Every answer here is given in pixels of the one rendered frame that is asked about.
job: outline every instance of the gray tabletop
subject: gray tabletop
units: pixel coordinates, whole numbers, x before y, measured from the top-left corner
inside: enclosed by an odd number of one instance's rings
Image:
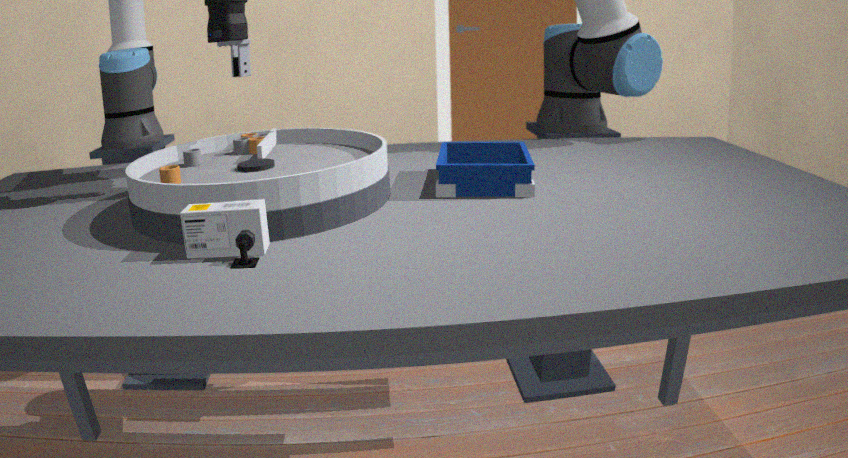
[[[90,371],[265,369],[243,358],[263,346],[303,356],[267,369],[425,364],[848,308],[848,189],[713,138],[527,145],[524,199],[437,199],[439,144],[391,145],[385,206],[247,270],[136,233],[120,167],[12,175],[0,353]]]

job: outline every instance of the door handle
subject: door handle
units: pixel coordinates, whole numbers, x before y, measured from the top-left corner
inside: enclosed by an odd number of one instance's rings
[[[459,26],[456,27],[457,33],[464,33],[466,31],[480,31],[480,27],[479,26],[462,26],[462,25],[459,25]]]

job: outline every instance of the brown door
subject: brown door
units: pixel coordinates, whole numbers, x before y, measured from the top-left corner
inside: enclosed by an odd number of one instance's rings
[[[574,23],[574,0],[448,0],[454,141],[533,138],[545,28]]]

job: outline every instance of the beige wall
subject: beige wall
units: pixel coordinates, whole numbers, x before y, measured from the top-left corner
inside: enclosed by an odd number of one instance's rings
[[[613,128],[716,136],[848,185],[848,0],[626,1],[665,67],[645,97],[604,97]],[[436,141],[433,7],[250,0],[254,76],[235,79],[203,0],[146,0],[157,115],[177,142],[296,126]],[[95,164],[107,0],[0,0],[0,23],[0,176]]]

